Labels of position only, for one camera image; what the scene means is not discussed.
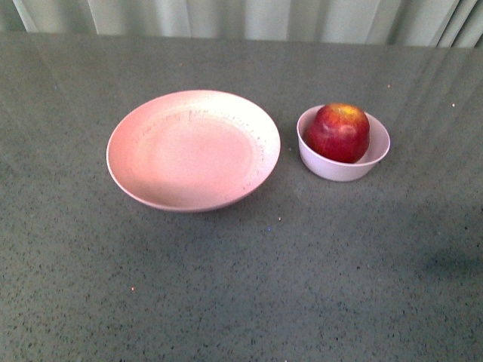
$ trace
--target curtain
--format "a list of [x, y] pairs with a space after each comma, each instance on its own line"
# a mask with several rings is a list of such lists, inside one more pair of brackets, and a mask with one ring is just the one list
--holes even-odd
[[0, 31], [472, 48], [483, 0], [1, 0]]

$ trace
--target red apple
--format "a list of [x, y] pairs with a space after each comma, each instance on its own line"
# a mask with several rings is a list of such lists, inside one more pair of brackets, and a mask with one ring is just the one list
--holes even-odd
[[306, 132], [307, 145], [333, 161], [353, 164], [369, 147], [369, 120], [351, 104], [329, 103], [320, 108]]

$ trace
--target plate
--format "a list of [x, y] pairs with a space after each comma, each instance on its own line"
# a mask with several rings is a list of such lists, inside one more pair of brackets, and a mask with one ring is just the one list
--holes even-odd
[[225, 207], [259, 187], [280, 154], [275, 123], [245, 98], [188, 90], [155, 98], [112, 132], [106, 159], [115, 183], [162, 210]]

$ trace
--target white curtain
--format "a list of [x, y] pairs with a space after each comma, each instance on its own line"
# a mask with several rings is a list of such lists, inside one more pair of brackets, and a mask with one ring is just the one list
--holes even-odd
[[0, 31], [481, 47], [483, 0], [0, 0]]

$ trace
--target small bowl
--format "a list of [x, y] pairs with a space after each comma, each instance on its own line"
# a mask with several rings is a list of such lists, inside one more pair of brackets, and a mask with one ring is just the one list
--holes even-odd
[[387, 155], [391, 140], [386, 128], [375, 117], [365, 113], [369, 120], [370, 138], [369, 148], [364, 156], [354, 164], [332, 161], [313, 151], [303, 139], [306, 130], [315, 119], [315, 115], [321, 107], [323, 105], [306, 110], [297, 122], [300, 157], [303, 163], [316, 175], [332, 181], [353, 181], [360, 179]]

